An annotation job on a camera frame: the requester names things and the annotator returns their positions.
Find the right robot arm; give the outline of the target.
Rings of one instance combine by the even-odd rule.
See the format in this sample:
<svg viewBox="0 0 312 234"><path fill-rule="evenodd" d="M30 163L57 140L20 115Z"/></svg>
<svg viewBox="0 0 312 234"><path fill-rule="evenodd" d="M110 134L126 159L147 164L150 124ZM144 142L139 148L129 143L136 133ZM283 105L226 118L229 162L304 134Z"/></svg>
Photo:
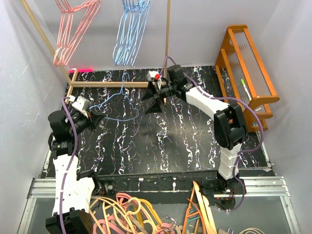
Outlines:
<svg viewBox="0 0 312 234"><path fill-rule="evenodd" d="M232 192L239 179L237 160L248 134L241 107L222 102L205 92L184 74L180 65L169 67L168 75L166 79L157 71L148 72L148 87L142 100L152 98L154 102L146 113L160 113L165 98L175 96L208 115L214 122L214 138L220 146L220 166L216 178L206 188L225 194Z"/></svg>

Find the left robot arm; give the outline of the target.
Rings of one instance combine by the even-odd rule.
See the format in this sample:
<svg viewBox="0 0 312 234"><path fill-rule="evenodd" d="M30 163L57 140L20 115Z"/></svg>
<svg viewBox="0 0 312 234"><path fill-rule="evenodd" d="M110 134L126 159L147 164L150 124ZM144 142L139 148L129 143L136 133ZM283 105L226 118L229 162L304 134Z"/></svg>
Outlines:
<svg viewBox="0 0 312 234"><path fill-rule="evenodd" d="M77 172L78 135L95 130L103 119L101 113L90 111L90 101L82 96L68 96L76 111L72 116L64 105L62 110L48 116L52 129L48 144L55 168L55 203L45 227L51 234L91 234L93 219L89 213L91 196L101 190L94 170Z"/></svg>

